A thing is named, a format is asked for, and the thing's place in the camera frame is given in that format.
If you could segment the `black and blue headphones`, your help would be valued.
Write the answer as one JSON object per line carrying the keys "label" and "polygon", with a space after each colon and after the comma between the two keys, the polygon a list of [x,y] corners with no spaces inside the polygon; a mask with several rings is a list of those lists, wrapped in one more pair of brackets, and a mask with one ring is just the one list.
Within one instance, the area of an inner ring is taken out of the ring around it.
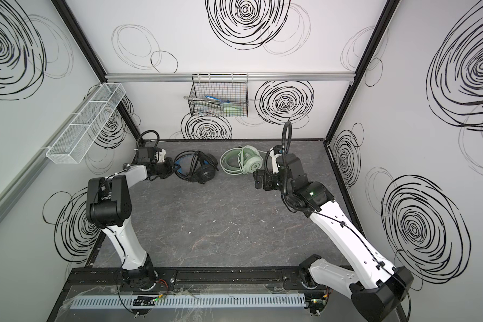
{"label": "black and blue headphones", "polygon": [[[182,161],[190,157],[191,163],[187,173],[184,172]],[[181,180],[197,182],[205,185],[213,180],[219,172],[217,158],[212,154],[206,154],[200,150],[187,150],[178,154],[174,160],[175,174]]]}

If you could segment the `mint green headphones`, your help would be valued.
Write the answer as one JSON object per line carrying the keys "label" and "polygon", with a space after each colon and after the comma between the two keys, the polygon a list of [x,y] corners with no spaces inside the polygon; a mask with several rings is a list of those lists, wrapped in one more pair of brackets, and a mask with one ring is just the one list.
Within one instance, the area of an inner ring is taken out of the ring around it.
{"label": "mint green headphones", "polygon": [[245,145],[225,151],[219,165],[224,173],[232,176],[252,174],[263,168],[265,156],[264,151]]}

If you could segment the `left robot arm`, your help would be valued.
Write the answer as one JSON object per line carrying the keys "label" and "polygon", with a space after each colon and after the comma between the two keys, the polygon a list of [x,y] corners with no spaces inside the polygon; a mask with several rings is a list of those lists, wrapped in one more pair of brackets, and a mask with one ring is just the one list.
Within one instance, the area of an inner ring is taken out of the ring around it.
{"label": "left robot arm", "polygon": [[92,178],[87,187],[86,218],[111,241],[121,260],[119,273],[127,283],[136,283],[141,291],[151,291],[157,284],[169,289],[159,278],[150,255],[141,246],[131,222],[130,188],[142,181],[169,178],[174,173],[173,160],[160,148],[155,130],[140,134],[132,162],[123,170],[105,177]]}

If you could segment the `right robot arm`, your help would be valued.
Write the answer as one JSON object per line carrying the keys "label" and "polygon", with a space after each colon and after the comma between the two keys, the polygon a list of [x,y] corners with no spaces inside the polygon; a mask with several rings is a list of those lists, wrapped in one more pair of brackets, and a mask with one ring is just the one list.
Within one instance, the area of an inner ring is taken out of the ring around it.
{"label": "right robot arm", "polygon": [[292,124],[286,122],[280,145],[266,153],[262,168],[253,174],[255,186],[278,191],[285,207],[321,228],[350,263],[350,268],[342,268],[314,254],[299,266],[301,282],[306,288],[324,286],[344,295],[366,321],[384,321],[410,299],[413,275],[362,235],[325,185],[308,179],[301,160],[289,151],[291,139]]}

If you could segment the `clear wall shelf bin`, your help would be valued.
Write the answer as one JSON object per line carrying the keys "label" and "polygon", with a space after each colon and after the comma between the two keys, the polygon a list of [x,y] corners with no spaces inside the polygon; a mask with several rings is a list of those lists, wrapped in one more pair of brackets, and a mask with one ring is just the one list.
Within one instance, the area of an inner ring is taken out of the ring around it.
{"label": "clear wall shelf bin", "polygon": [[115,113],[126,91],[120,83],[94,86],[46,152],[55,164],[79,164]]}

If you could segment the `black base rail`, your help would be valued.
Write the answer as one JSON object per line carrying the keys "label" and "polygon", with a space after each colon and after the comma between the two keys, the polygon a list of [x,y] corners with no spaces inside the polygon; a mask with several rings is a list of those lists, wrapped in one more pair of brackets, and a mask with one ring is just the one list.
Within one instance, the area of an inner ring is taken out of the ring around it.
{"label": "black base rail", "polygon": [[150,265],[133,270],[118,268],[75,268],[71,271],[63,290],[71,287],[118,286],[122,291],[133,292],[178,292],[186,287],[208,287],[211,285],[262,285],[273,292],[297,291],[321,293],[334,290],[336,282],[343,287],[361,285],[362,277],[345,266],[340,277],[321,280],[313,276],[313,267],[303,266],[247,266],[247,267],[198,267],[198,268],[153,268]]}

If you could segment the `side wall aluminium rail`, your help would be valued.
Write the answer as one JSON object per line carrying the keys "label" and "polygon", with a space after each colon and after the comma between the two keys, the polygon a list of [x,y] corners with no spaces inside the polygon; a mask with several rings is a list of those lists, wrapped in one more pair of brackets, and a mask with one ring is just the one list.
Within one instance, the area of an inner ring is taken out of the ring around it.
{"label": "side wall aluminium rail", "polygon": [[91,87],[89,94],[87,94],[82,102],[79,103],[76,110],[68,116],[64,123],[51,135],[48,141],[38,149],[27,165],[25,165],[24,168],[13,178],[12,182],[10,182],[0,193],[0,224],[48,165],[46,152],[54,146],[57,139],[59,139],[70,126],[72,120],[80,114],[85,103],[87,103],[88,100],[99,91],[102,85],[103,83],[98,83]]}

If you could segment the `black corner frame post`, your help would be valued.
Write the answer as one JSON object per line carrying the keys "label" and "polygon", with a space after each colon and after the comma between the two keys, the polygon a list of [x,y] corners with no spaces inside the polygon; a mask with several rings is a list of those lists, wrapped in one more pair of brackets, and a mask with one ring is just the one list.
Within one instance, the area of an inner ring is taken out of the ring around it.
{"label": "black corner frame post", "polygon": [[[50,2],[55,7],[100,83],[106,83],[107,72],[105,71],[102,63],[99,61],[94,49],[92,49],[91,44],[87,40],[87,37],[85,36],[67,2],[65,0],[51,0]],[[126,124],[128,130],[130,130],[131,135],[134,137],[134,139],[138,139],[140,137],[140,131],[138,126],[135,125],[131,115],[128,113],[126,105],[124,103],[120,103],[117,107],[117,110],[119,111],[119,114]]]}

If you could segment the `right corner frame post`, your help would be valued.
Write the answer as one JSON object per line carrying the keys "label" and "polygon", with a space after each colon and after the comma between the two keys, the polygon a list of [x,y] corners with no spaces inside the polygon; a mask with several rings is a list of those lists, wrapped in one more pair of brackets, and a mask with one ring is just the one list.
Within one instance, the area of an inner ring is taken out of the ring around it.
{"label": "right corner frame post", "polygon": [[363,51],[362,58],[360,59],[359,64],[356,68],[354,80],[352,84],[347,88],[347,91],[344,94],[342,102],[340,103],[340,106],[337,110],[337,113],[335,114],[334,120],[331,123],[330,129],[325,137],[324,143],[326,146],[333,141],[336,130],[342,122],[342,119],[350,106],[356,90],[358,89],[364,77],[364,74],[373,58],[373,55],[376,53],[378,45],[381,43],[386,29],[388,28],[390,21],[392,20],[399,4],[399,0],[388,0],[385,3],[384,9],[382,10],[382,13],[366,45],[366,48]]}

